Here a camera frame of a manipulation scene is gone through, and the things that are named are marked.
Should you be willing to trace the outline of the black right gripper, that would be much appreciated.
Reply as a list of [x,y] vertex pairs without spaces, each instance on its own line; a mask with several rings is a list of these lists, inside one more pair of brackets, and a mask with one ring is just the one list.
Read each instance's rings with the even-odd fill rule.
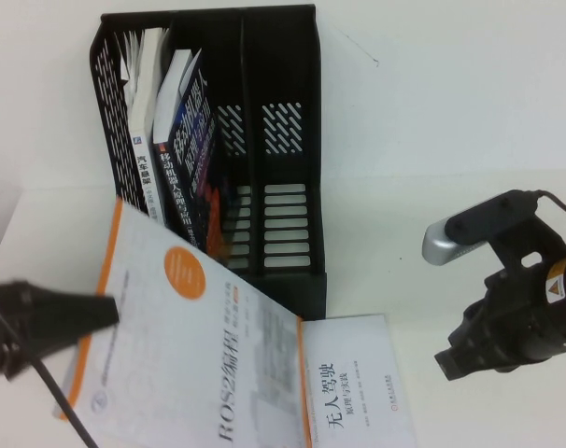
[[509,372],[566,353],[566,265],[503,269],[485,281],[485,297],[470,305],[434,356],[448,381],[478,371]]

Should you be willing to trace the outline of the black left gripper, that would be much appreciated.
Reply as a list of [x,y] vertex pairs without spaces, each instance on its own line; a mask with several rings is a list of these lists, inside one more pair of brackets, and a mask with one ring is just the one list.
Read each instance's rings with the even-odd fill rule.
[[33,298],[31,283],[1,283],[0,373],[20,373],[33,359],[77,345],[81,337],[119,321],[113,297],[46,292]]

